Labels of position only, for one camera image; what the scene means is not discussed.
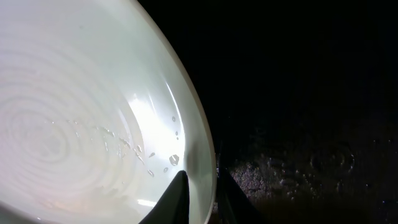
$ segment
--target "white ceramic dish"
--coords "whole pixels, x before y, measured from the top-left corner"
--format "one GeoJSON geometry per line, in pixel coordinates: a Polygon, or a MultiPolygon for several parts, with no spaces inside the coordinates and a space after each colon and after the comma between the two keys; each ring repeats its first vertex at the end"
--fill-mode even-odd
{"type": "Polygon", "coordinates": [[[0,123],[1,205],[35,222],[138,223],[182,169],[209,219],[205,114],[135,1],[0,1],[0,123]]]}

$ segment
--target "wet black surface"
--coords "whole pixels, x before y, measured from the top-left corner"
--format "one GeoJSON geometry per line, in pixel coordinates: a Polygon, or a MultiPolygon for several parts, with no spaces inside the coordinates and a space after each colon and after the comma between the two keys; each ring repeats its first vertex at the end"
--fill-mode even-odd
{"type": "Polygon", "coordinates": [[[140,1],[272,223],[398,223],[398,27],[380,1],[140,1]]]}

